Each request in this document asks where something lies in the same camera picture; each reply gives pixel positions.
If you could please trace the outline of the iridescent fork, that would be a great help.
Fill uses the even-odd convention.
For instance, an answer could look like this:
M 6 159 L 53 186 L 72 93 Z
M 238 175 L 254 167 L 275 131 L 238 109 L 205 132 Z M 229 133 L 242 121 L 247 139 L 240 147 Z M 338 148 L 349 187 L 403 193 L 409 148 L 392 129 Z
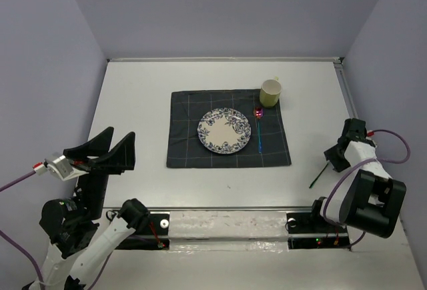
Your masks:
M 314 180 L 310 183 L 309 185 L 309 189 L 312 189 L 313 186 L 316 184 L 316 182 L 318 181 L 318 179 L 322 176 L 322 174 L 324 173 L 324 171 L 328 168 L 329 163 L 326 163 L 325 166 L 323 167 L 323 169 L 317 174 L 317 176 L 314 178 Z

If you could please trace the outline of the pale yellow mug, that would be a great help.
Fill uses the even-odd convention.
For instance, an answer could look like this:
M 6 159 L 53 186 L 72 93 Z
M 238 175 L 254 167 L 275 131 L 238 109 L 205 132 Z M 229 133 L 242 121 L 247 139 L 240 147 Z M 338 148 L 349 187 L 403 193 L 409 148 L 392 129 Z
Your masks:
M 282 92 L 282 86 L 277 77 L 265 80 L 260 88 L 260 103 L 265 108 L 274 107 Z

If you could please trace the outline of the iridescent spoon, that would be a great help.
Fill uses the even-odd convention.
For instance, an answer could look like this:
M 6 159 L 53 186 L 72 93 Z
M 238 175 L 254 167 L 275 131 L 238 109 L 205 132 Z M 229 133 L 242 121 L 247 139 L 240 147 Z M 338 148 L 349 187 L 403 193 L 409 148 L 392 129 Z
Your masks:
M 264 116 L 264 110 L 262 107 L 254 108 L 254 117 L 256 118 L 256 125 L 258 129 L 258 152 L 262 153 L 262 134 L 261 134 L 261 119 Z

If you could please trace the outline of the blue floral ceramic plate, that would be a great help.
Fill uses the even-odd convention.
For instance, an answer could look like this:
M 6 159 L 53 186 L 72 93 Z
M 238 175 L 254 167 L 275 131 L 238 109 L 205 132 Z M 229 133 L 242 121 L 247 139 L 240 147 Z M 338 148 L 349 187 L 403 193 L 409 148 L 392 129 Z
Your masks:
M 252 128 L 243 113 L 223 107 L 208 111 L 200 119 L 197 136 L 209 151 L 231 155 L 241 151 L 248 144 Z

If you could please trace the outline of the dark grey checked cloth placemat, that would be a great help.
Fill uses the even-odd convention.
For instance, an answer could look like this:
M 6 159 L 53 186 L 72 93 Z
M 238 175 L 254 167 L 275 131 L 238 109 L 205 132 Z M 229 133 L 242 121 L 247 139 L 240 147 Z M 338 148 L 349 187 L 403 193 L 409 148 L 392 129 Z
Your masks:
M 180 91 L 171 94 L 168 168 L 260 168 L 292 164 L 280 104 L 264 108 L 261 119 L 262 153 L 254 108 L 260 107 L 259 89 Z M 200 119 L 212 109 L 232 108 L 243 113 L 252 128 L 248 144 L 237 153 L 221 155 L 206 149 L 197 136 Z

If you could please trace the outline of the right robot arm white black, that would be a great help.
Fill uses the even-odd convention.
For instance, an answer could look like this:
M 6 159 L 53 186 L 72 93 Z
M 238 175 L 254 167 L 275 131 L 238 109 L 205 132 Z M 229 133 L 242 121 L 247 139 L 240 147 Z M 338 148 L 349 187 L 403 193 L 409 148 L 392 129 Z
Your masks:
M 403 159 L 379 158 L 376 133 L 397 137 L 404 145 Z M 358 229 L 383 239 L 395 229 L 406 195 L 406 185 L 384 169 L 384 163 L 400 165 L 409 160 L 411 149 L 399 134 L 386 130 L 367 130 L 366 122 L 346 119 L 337 143 L 324 151 L 326 161 L 343 176 L 327 197 L 316 199 L 307 215 L 308 226 L 323 231 L 330 224 Z

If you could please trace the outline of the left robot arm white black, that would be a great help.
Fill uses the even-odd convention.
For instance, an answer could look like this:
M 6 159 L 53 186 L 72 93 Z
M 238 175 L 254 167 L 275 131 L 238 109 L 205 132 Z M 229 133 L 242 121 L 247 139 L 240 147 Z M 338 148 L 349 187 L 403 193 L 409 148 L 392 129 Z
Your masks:
M 135 167 L 135 133 L 129 132 L 112 146 L 113 132 L 113 127 L 107 127 L 88 142 L 35 166 L 38 175 L 50 172 L 62 181 L 77 179 L 77 184 L 72 197 L 50 200 L 42 208 L 39 224 L 50 245 L 36 280 L 26 289 L 84 289 L 101 262 L 149 224 L 149 210 L 137 199 L 129 199 L 109 227 L 95 236 L 109 176 Z

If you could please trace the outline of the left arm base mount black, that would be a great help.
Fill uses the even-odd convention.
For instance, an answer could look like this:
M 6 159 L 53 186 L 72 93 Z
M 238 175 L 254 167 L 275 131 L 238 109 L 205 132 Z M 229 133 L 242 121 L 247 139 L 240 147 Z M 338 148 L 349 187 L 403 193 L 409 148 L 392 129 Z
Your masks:
M 149 223 L 138 228 L 117 247 L 117 250 L 163 251 L 169 249 L 170 213 L 154 211 Z

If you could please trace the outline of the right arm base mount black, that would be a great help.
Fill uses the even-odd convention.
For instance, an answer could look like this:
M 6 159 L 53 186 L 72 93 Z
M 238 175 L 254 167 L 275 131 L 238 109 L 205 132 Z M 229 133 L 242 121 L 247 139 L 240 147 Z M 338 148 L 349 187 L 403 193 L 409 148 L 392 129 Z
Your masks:
M 339 249 L 350 245 L 345 227 L 327 223 L 309 212 L 291 212 L 286 215 L 288 249 Z

